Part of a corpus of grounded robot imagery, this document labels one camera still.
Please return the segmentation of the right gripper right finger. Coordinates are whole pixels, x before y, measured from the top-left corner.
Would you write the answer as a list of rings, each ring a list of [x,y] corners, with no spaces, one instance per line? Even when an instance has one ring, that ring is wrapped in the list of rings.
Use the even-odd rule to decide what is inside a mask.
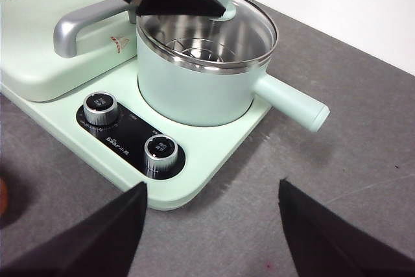
[[[281,223],[299,276],[413,276],[414,260],[352,226],[286,179]]]

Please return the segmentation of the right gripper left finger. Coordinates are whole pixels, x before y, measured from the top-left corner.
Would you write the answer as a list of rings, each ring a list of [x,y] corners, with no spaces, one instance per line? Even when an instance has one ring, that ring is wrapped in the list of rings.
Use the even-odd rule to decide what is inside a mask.
[[[93,215],[1,269],[2,276],[127,276],[141,240],[147,186],[140,182]]]

